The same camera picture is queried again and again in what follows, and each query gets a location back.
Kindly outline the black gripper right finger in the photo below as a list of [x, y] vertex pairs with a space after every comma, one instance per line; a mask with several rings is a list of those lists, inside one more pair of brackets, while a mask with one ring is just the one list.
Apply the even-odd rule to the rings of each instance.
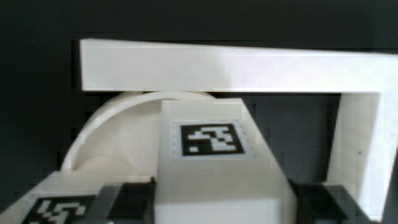
[[341, 185], [289, 181], [296, 196], [295, 224], [376, 224]]

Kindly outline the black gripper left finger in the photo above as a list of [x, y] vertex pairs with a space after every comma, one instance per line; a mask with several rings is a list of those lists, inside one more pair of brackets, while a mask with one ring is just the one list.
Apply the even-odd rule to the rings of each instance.
[[154, 224], [156, 181], [108, 183], [99, 190], [87, 224]]

